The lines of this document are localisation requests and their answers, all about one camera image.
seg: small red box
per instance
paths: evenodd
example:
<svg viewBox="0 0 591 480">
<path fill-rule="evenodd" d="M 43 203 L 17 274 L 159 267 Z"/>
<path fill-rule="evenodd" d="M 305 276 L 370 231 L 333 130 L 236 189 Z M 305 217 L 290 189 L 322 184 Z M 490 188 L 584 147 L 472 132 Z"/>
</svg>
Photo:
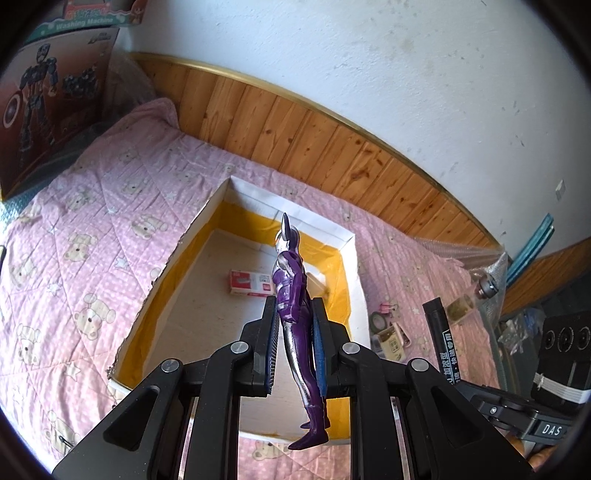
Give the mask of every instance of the small red box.
<svg viewBox="0 0 591 480">
<path fill-rule="evenodd" d="M 269 274 L 230 270 L 230 293 L 266 297 L 273 295 L 273 291 Z"/>
</svg>

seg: purple action figure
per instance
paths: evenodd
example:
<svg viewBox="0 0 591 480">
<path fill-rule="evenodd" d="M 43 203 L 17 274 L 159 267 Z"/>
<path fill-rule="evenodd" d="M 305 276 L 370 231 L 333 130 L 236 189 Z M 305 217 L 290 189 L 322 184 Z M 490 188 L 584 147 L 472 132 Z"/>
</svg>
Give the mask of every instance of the purple action figure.
<svg viewBox="0 0 591 480">
<path fill-rule="evenodd" d="M 304 261 L 298 252 L 299 244 L 300 234 L 290 227 L 289 218 L 284 213 L 281 230 L 275 237 L 277 261 L 273 266 L 273 283 L 277 290 L 277 313 L 283 325 L 287 359 L 310 418 L 309 424 L 301 426 L 310 431 L 289 445 L 290 450 L 303 450 L 328 442 L 329 437 L 324 428 L 330 427 L 326 416 L 326 400 L 320 395 L 316 382 L 312 308 L 306 290 Z"/>
</svg>

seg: white wall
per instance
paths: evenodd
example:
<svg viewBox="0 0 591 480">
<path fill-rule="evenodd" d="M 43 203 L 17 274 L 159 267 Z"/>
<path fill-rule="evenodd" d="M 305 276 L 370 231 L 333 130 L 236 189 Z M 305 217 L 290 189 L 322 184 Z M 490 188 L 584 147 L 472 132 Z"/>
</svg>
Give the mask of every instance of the white wall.
<svg viewBox="0 0 591 480">
<path fill-rule="evenodd" d="M 119 42 L 253 75 L 356 122 L 511 255 L 547 212 L 545 254 L 591 235 L 591 93 L 520 1 L 150 0 Z"/>
</svg>

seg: figure arm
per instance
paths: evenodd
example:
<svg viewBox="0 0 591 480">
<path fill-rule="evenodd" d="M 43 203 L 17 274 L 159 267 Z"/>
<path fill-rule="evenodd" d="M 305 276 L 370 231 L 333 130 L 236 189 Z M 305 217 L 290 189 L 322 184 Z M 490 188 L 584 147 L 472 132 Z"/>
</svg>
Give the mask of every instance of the figure arm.
<svg viewBox="0 0 591 480">
<path fill-rule="evenodd" d="M 301 258 L 293 252 L 285 251 L 278 255 L 277 263 L 282 270 L 285 270 L 291 279 L 290 299 L 286 309 L 281 315 L 282 320 L 288 323 L 295 323 L 300 317 L 300 302 L 302 287 L 306 289 L 306 276 L 301 263 Z"/>
<path fill-rule="evenodd" d="M 57 75 L 57 59 L 55 57 L 47 59 L 47 73 L 49 74 L 49 92 L 55 95 L 57 92 L 57 82 L 59 81 Z"/>
</svg>

